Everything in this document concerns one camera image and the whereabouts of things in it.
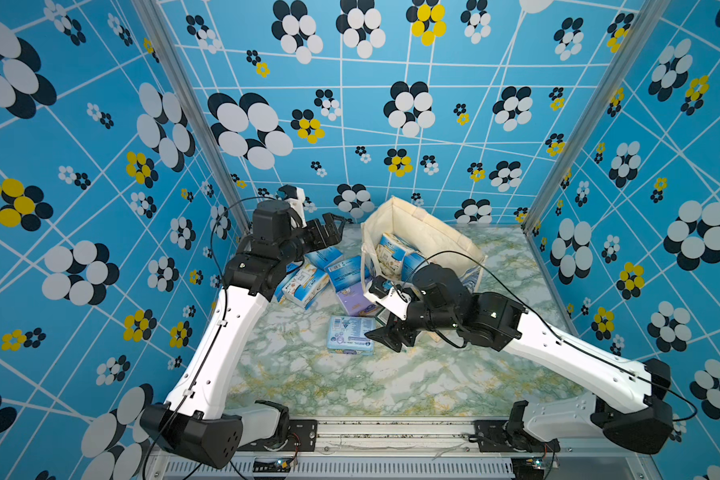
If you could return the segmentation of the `orange white tissue pack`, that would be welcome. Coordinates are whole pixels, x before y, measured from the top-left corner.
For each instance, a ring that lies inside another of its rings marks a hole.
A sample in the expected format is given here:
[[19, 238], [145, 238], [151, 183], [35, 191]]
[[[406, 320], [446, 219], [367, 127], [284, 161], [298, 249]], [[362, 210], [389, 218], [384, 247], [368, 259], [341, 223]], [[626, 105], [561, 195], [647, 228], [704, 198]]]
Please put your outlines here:
[[382, 274], [389, 278], [401, 279], [403, 261], [409, 254], [416, 252], [416, 249], [398, 236], [384, 232], [375, 252]]
[[282, 289], [286, 300], [307, 310], [329, 283], [328, 274], [312, 264], [305, 264]]

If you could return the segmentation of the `cream canvas tote bag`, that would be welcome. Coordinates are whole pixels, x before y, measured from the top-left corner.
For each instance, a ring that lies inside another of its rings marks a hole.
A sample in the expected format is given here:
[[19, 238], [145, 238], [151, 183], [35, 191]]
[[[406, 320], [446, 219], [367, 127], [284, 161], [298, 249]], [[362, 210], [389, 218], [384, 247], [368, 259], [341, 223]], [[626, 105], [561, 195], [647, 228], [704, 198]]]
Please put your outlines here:
[[[416, 249], [404, 259], [401, 279], [386, 277], [381, 272], [375, 250], [384, 232], [398, 236]], [[378, 207], [361, 224], [361, 233], [361, 259], [371, 274], [408, 282], [415, 268], [426, 260], [454, 270], [472, 292], [483, 279], [480, 265], [485, 255], [467, 236], [402, 199], [394, 197]]]

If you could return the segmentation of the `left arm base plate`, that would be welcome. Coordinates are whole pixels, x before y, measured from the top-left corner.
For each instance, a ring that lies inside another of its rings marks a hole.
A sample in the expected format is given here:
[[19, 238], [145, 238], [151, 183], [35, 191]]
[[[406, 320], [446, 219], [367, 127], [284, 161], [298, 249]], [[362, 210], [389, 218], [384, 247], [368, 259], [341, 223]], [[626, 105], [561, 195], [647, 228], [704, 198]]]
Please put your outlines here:
[[291, 419], [284, 440], [262, 439], [238, 447], [250, 452], [314, 452], [317, 441], [318, 421], [314, 419]]

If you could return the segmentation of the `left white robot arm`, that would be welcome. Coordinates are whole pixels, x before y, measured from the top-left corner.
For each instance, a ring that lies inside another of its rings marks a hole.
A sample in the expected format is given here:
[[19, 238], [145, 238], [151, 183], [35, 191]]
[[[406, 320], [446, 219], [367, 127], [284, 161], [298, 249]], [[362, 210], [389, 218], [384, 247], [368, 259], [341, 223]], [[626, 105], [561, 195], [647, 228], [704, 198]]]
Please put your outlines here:
[[143, 412], [140, 425], [155, 445], [221, 469], [241, 445], [286, 441], [289, 410], [283, 405], [257, 401], [226, 413], [231, 375], [288, 266], [340, 243], [348, 221], [332, 213], [305, 220], [293, 199], [257, 205], [250, 233], [226, 263], [218, 303], [186, 373], [164, 402]]

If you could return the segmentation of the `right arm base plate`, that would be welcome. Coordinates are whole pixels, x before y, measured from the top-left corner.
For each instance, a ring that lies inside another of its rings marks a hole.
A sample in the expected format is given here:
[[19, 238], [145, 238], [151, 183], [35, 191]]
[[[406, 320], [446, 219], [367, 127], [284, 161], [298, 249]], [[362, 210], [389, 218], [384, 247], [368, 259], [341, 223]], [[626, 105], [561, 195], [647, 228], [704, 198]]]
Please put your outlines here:
[[482, 453], [552, 454], [561, 451], [557, 439], [541, 442], [524, 433], [510, 434], [506, 424], [506, 420], [476, 420], [473, 422], [474, 433], [468, 437], [468, 441], [476, 443]]

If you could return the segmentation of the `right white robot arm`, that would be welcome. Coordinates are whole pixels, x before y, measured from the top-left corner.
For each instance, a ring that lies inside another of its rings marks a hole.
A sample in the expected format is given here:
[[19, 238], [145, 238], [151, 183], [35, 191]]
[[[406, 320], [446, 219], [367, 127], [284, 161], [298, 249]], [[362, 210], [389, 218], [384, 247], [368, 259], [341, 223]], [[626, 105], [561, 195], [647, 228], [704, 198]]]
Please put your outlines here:
[[414, 346], [422, 331], [453, 330], [466, 346], [531, 360], [585, 388], [565, 400], [515, 402], [503, 427], [483, 436], [495, 446], [557, 452], [565, 438], [605, 438], [632, 452], [656, 454], [674, 431], [665, 400], [671, 369], [660, 360], [638, 362], [594, 347], [519, 301], [471, 292], [453, 270], [437, 264], [419, 269], [406, 288], [377, 276], [364, 295], [388, 313], [385, 325], [367, 338], [395, 352]]

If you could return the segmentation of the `orange white tissue pack back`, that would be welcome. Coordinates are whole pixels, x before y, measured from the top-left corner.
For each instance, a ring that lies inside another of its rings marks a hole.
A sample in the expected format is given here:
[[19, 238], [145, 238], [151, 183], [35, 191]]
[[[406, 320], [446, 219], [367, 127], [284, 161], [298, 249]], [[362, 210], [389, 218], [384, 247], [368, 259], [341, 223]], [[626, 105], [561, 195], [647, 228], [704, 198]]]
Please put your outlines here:
[[312, 264], [305, 264], [282, 289], [286, 300], [307, 310], [329, 283], [328, 274]]

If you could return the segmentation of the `light blue tissue pack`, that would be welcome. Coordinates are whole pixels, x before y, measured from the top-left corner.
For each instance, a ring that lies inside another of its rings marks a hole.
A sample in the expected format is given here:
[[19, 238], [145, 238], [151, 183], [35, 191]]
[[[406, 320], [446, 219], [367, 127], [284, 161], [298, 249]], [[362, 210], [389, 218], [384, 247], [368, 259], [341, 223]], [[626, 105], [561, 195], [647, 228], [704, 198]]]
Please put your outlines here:
[[375, 343], [366, 333], [376, 328], [370, 317], [333, 316], [328, 323], [326, 348], [334, 353], [371, 355]]

